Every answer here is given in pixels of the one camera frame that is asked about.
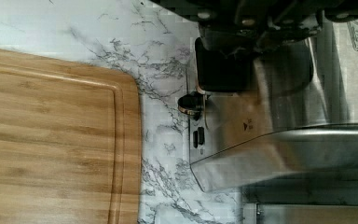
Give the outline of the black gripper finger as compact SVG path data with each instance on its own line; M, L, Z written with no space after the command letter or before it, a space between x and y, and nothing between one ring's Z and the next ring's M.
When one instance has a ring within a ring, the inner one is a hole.
M203 91L244 91L250 83L251 60L237 60L218 51L209 51L198 37L195 41L197 81Z

